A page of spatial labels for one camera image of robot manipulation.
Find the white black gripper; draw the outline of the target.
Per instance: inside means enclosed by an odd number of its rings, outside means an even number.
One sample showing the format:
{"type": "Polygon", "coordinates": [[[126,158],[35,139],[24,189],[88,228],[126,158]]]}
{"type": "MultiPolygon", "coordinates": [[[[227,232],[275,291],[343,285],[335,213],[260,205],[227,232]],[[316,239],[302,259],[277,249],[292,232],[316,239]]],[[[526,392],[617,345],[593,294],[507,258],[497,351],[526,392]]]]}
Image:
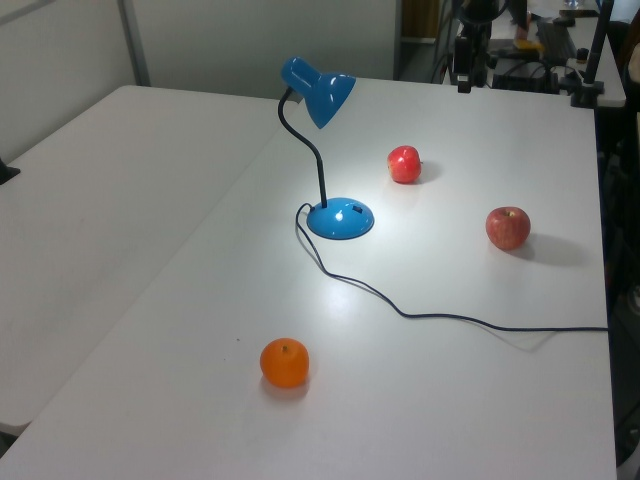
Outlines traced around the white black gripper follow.
{"type": "Polygon", "coordinates": [[[472,42],[465,36],[458,36],[454,42],[453,73],[457,76],[457,91],[468,94],[471,91],[469,75],[472,71],[472,42]]]}

